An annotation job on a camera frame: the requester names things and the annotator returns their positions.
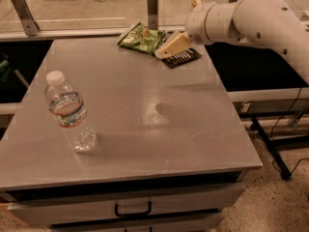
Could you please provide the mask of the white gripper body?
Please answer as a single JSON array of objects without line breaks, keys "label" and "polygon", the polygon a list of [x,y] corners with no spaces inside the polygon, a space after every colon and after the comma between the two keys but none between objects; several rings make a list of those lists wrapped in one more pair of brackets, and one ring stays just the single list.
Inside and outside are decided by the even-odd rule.
[{"label": "white gripper body", "polygon": [[195,44],[211,44],[211,40],[207,34],[206,21],[213,6],[215,6],[214,2],[197,5],[185,20],[185,32]]}]

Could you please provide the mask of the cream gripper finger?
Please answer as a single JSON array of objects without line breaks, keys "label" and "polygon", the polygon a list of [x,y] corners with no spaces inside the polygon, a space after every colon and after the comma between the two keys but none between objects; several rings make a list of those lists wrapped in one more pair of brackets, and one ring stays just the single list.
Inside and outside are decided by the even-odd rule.
[{"label": "cream gripper finger", "polygon": [[191,6],[192,8],[196,8],[197,6],[201,5],[201,0],[191,0]]},{"label": "cream gripper finger", "polygon": [[165,59],[190,47],[192,40],[183,32],[174,32],[155,52],[158,59]]}]

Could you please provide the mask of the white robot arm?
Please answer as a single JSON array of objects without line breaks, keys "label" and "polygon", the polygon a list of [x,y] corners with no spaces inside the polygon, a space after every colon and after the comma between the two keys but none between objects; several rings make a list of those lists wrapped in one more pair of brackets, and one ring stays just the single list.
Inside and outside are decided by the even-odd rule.
[{"label": "white robot arm", "polygon": [[165,59],[191,44],[214,43],[271,49],[309,83],[309,30],[284,0],[191,0],[184,31],[173,33],[154,55]]}]

